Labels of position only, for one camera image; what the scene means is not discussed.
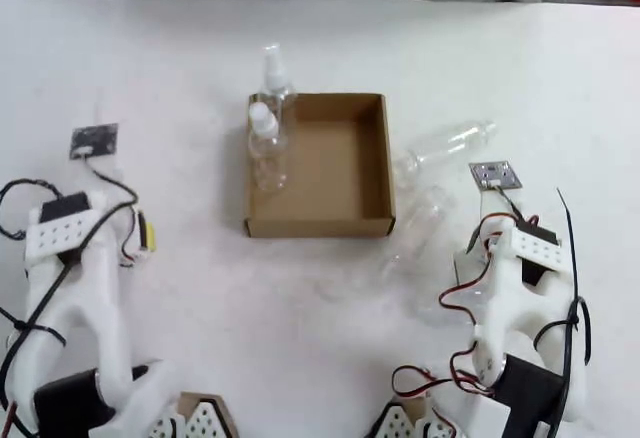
white table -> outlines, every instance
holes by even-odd
[[[0,182],[39,176],[72,190],[71,129],[121,124],[120,163],[159,242],[125,278],[136,356],[172,359],[186,389],[222,394],[242,437],[352,438],[390,397],[396,365],[432,363],[466,343],[468,330],[438,328],[407,304],[424,284],[364,297],[340,284],[367,279],[358,258],[379,243],[244,236],[244,109],[260,83],[261,46],[274,40],[302,91],[385,94],[394,147],[443,123],[494,119],[501,131],[477,158],[509,159],[528,211],[566,236],[562,188],[593,317],[587,427],[632,431],[637,9],[0,0]],[[442,233],[461,246],[479,197],[468,172],[445,181],[458,207]],[[23,223],[27,204],[42,196],[8,198],[3,222]],[[21,316],[22,245],[0,243],[1,302]],[[448,261],[438,255],[426,279],[442,279],[434,275]],[[1,337],[9,330],[0,323]],[[72,338],[66,353],[60,373],[95,360],[86,336]]]

open cardboard box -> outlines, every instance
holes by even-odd
[[[384,96],[300,94],[296,119],[283,190],[261,191],[249,160],[245,215],[249,236],[382,237],[391,233],[395,205]]]

robotic hand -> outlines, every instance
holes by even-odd
[[[513,175],[506,163],[478,166],[504,166],[504,175],[498,176],[507,176],[507,170]],[[460,284],[440,295],[443,307],[469,314],[472,342],[452,356],[440,377],[413,366],[396,370],[418,372],[427,381],[408,392],[395,390],[399,398],[427,394],[419,398],[423,411],[403,429],[410,429],[415,438],[553,438],[561,420],[574,421],[584,409],[591,354],[590,318],[578,295],[570,215],[567,210],[571,240],[562,243],[538,225],[537,216],[522,216],[499,179],[477,181],[483,192],[483,218],[469,248],[456,255]],[[519,188],[517,177],[514,182],[517,186],[512,188]],[[480,281],[488,296],[483,313],[474,314],[453,304],[453,299],[445,301]],[[579,307],[584,334],[574,334]],[[529,351],[537,351],[536,359],[506,351],[513,332],[529,338]],[[456,386],[439,386],[445,383]],[[398,436],[397,423],[393,427],[378,427],[371,436]]]
[[[119,255],[132,259],[151,236],[135,208],[137,195],[94,173],[128,191],[131,199],[108,208],[104,192],[81,192],[44,203],[29,215],[25,251],[29,318],[0,368],[2,404],[7,409],[9,400],[13,402],[9,422],[28,437],[36,436],[35,430],[40,438],[146,437],[179,397],[169,364],[132,367],[119,306]],[[114,215],[125,208],[135,219],[121,241],[113,223]],[[127,243],[129,238],[138,240],[137,245]],[[66,344],[64,337],[76,325],[86,325],[94,333],[98,367],[48,383]]]

clear plastic bottle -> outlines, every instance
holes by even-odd
[[[471,153],[487,144],[495,129],[492,121],[467,121],[418,138],[393,160],[397,188],[414,187],[429,167],[468,160]]]
[[[253,103],[249,119],[249,153],[256,184],[263,191],[280,190],[287,182],[287,137],[265,103]]]
[[[276,116],[284,132],[291,136],[296,123],[295,101],[298,97],[287,73],[280,45],[265,49],[264,82],[258,99]]]
[[[423,271],[427,245],[454,206],[453,197],[435,185],[402,195],[398,202],[396,227],[382,254],[379,272],[383,278],[415,275]]]

mounting plate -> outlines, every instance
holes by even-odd
[[[489,191],[494,186],[503,190],[522,188],[522,183],[508,161],[469,163],[469,168],[480,191]]]
[[[70,160],[115,155],[118,141],[118,124],[76,128],[71,136]]]

